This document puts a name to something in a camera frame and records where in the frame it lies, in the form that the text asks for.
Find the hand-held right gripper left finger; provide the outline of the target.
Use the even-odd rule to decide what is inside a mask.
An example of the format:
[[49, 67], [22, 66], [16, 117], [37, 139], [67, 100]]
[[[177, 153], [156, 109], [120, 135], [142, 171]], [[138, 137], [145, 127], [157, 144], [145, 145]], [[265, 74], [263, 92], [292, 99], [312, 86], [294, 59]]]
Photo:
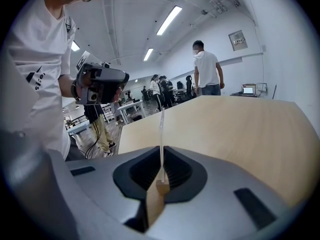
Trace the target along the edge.
[[66, 165], [84, 193], [104, 212], [138, 232], [149, 228], [147, 191], [161, 167], [159, 146]]

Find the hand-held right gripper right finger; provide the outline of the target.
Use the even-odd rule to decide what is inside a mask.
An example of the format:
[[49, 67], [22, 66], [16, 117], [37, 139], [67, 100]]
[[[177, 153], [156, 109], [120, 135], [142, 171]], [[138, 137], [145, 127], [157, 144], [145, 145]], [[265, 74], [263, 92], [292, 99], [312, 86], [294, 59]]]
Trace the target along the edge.
[[273, 240], [297, 212], [267, 184], [226, 160], [172, 147], [207, 172], [190, 201], [171, 203], [147, 230], [157, 240]]

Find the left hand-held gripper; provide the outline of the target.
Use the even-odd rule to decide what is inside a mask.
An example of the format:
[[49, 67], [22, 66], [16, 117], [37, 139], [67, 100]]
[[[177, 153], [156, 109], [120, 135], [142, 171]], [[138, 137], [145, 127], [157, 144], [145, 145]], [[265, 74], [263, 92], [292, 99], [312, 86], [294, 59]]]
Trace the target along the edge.
[[81, 88], [76, 103], [84, 106], [112, 102], [117, 88], [123, 89], [130, 78], [127, 72], [104, 67], [103, 63], [88, 51], [83, 53], [76, 69], [76, 87]]

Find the person's left hand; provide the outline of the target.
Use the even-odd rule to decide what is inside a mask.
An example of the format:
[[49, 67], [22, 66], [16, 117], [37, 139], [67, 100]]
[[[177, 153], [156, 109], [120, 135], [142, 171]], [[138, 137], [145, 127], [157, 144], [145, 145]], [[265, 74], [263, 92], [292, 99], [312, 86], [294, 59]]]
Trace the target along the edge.
[[122, 88], [119, 86], [113, 96], [113, 100], [112, 100], [113, 103], [119, 100], [121, 93], [122, 93]]

